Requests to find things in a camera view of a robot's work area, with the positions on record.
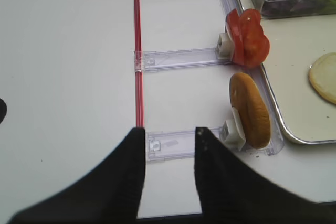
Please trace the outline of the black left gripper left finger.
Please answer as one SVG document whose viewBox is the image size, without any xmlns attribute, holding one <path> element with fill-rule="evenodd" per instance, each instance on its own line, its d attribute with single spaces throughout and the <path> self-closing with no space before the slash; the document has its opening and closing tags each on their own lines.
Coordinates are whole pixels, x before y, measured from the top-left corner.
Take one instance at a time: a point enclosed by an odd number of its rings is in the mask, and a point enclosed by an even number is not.
<svg viewBox="0 0 336 224">
<path fill-rule="evenodd" d="M 10 223 L 136 223 L 144 179 L 145 130 L 135 127 L 83 178 Z"/>
</svg>

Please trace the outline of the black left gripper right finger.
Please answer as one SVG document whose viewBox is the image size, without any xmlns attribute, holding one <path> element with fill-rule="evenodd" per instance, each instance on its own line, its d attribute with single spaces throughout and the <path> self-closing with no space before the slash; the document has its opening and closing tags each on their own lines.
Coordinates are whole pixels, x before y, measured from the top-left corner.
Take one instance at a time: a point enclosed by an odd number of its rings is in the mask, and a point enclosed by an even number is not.
<svg viewBox="0 0 336 224">
<path fill-rule="evenodd" d="M 262 177 L 206 127 L 195 129 L 194 177 L 204 223 L 335 223 L 335 208 Z"/>
</svg>

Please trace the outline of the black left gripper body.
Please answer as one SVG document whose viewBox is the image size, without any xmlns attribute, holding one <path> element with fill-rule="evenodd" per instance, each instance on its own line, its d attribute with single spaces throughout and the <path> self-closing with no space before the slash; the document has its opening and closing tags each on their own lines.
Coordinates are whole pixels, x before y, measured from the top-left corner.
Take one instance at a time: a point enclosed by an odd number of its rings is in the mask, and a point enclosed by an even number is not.
<svg viewBox="0 0 336 224">
<path fill-rule="evenodd" d="M 0 99 L 0 123 L 3 122 L 7 113 L 7 105 L 3 99 Z"/>
</svg>

